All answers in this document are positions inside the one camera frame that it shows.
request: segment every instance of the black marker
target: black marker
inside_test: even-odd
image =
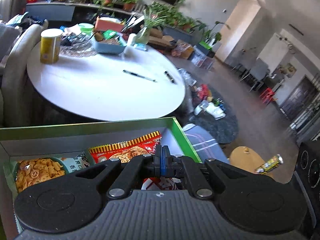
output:
[[[173,77],[167,71],[165,71],[164,74],[167,76],[167,78],[169,78],[171,83],[175,83]]]
[[[133,73],[133,72],[127,71],[127,70],[125,70],[125,69],[123,70],[123,72],[124,72],[124,73],[127,73],[127,74],[130,74],[130,75],[132,75],[132,76],[136,76],[136,77],[144,78],[144,79],[146,79],[146,80],[150,80],[150,81],[152,81],[152,82],[156,82],[155,79],[148,78],[148,77],[145,77],[145,76],[141,76],[141,75],[139,75],[139,74],[137,74],[137,73]]]

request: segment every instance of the white round table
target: white round table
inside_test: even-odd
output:
[[[157,82],[123,73],[138,73]],[[122,121],[165,116],[182,103],[183,78],[161,53],[148,47],[127,47],[118,55],[59,56],[54,64],[40,62],[40,43],[27,62],[35,89],[54,105],[92,119]],[[175,79],[171,83],[164,71]]]

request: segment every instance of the round wooden stool top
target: round wooden stool top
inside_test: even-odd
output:
[[[259,154],[246,146],[239,146],[234,149],[229,160],[232,166],[251,173],[255,173],[254,170],[265,163]]]

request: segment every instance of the yellow can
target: yellow can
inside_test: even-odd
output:
[[[41,33],[40,61],[42,63],[51,64],[58,61],[62,33],[60,29],[47,29]]]

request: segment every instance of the blue storage bin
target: blue storage bin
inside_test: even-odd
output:
[[[106,53],[106,54],[120,54],[124,51],[125,47],[127,46],[127,43],[122,38],[122,33],[118,33],[120,35],[120,42],[121,45],[113,45],[113,44],[106,44],[96,41],[95,36],[93,36],[92,39],[92,46],[98,53]]]

